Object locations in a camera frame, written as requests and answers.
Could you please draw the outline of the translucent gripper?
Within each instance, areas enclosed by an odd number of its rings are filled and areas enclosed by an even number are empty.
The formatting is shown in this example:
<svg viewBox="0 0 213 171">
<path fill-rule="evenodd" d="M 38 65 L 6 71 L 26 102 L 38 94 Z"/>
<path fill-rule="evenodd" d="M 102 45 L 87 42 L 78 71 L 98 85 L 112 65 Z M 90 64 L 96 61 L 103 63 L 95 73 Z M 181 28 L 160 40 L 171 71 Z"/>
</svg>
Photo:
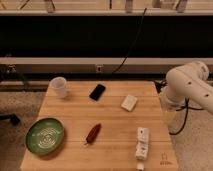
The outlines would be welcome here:
<svg viewBox="0 0 213 171">
<path fill-rule="evenodd" d="M 174 120 L 174 117 L 176 116 L 176 110 L 173 107 L 163 103 L 162 112 L 163 112 L 164 123 L 167 126 L 170 126 L 172 121 Z"/>
</svg>

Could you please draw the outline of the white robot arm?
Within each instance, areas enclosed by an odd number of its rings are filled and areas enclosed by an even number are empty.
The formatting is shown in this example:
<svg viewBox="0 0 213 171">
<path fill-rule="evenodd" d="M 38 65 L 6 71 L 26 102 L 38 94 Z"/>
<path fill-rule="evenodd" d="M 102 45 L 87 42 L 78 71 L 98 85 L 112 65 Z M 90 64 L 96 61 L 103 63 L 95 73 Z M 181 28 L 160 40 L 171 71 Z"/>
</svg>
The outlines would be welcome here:
<svg viewBox="0 0 213 171">
<path fill-rule="evenodd" d="M 213 114 L 213 87 L 206 82 L 208 77 L 209 69 L 201 61 L 174 67 L 167 72 L 167 85 L 159 94 L 165 124 L 170 125 L 175 110 L 186 98 Z"/>
</svg>

